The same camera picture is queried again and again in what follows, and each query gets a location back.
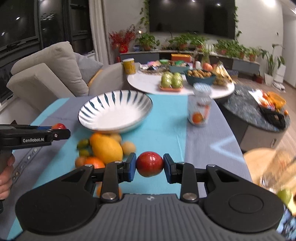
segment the bunch of bananas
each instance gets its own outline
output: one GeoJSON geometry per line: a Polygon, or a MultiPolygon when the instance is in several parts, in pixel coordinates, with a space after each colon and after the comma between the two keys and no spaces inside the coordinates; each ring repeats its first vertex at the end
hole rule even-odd
{"type": "Polygon", "coordinates": [[[232,83],[232,79],[221,61],[218,62],[213,73],[216,75],[216,80],[214,81],[215,85],[227,85],[228,83],[232,83]]]}

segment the orange plastic basket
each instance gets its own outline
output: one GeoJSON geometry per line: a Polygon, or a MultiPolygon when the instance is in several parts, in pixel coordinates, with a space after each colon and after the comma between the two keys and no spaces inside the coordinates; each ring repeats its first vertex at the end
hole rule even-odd
{"type": "Polygon", "coordinates": [[[272,91],[268,92],[268,96],[271,98],[276,109],[283,108],[283,106],[287,103],[283,97],[272,91]]]}

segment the orange tray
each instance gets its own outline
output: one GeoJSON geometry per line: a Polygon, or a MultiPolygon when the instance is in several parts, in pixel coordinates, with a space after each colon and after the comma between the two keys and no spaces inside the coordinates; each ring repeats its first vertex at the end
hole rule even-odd
{"type": "Polygon", "coordinates": [[[162,91],[170,91],[170,92],[180,92],[182,88],[163,88],[161,86],[159,86],[159,88],[162,90],[162,91]]]}

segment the orange box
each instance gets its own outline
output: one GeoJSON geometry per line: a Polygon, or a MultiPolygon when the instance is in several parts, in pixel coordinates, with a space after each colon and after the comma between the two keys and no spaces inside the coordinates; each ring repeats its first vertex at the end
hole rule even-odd
{"type": "Polygon", "coordinates": [[[172,61],[183,60],[183,61],[188,62],[188,63],[191,62],[190,54],[172,53],[171,56],[172,56],[172,61]]]}

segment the human hand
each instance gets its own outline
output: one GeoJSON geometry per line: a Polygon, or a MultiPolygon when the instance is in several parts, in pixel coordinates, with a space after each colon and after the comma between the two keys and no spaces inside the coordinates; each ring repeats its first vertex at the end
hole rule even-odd
{"type": "Polygon", "coordinates": [[[11,154],[11,157],[7,161],[7,167],[0,174],[0,200],[3,200],[8,197],[10,188],[12,185],[12,173],[13,173],[13,164],[15,162],[15,157],[11,154]]]}

